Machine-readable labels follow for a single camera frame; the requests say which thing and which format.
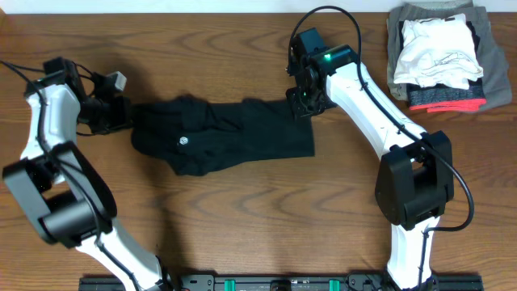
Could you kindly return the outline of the black t-shirt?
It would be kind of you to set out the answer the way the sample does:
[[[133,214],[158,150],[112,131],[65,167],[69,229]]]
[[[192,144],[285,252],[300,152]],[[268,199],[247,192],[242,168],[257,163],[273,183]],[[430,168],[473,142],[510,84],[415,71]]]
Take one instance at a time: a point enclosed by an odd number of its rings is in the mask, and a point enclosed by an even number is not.
[[[176,175],[203,176],[244,162],[315,154],[312,122],[284,100],[209,103],[192,95],[132,110],[131,142]]]

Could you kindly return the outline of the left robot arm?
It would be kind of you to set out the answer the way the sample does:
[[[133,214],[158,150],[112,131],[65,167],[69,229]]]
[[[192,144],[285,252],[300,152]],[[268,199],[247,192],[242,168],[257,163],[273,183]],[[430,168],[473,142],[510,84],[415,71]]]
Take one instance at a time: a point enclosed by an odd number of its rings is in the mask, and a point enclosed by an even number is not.
[[[29,81],[27,144],[2,179],[42,240],[90,256],[125,290],[176,290],[161,260],[117,217],[114,196],[77,146],[77,126],[109,115],[84,91],[81,77],[58,71]]]

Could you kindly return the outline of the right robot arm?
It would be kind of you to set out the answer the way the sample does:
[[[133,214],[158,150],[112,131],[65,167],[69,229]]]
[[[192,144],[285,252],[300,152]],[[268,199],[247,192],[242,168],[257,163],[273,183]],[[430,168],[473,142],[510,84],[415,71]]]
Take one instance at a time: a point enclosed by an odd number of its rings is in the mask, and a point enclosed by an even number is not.
[[[400,111],[348,45],[293,44],[287,72],[296,82],[286,93],[295,116],[341,108],[380,160],[374,195],[391,225],[390,283],[398,290],[430,287],[432,233],[454,197],[450,140]]]

